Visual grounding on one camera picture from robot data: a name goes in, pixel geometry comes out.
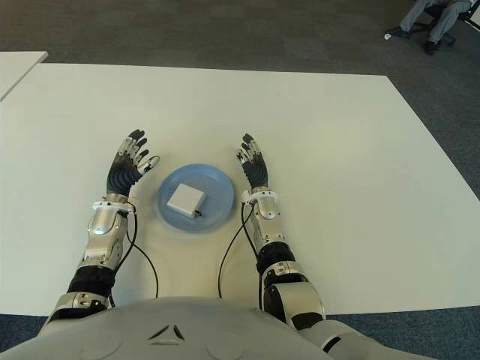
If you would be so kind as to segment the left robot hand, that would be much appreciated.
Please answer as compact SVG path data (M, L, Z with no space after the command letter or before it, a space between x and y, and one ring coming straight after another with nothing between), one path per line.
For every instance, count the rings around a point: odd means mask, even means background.
M106 178L106 194L128 197L131 188L160 162L155 155L146 159L148 149L141 151L148 139L144 130L136 129L121 143Z

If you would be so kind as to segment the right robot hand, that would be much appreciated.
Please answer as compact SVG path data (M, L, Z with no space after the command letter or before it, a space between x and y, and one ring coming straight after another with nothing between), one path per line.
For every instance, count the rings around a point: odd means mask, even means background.
M251 190L269 186L269 174L263 153L250 134L246 133L242 137L241 147L236 150L235 156L241 164Z

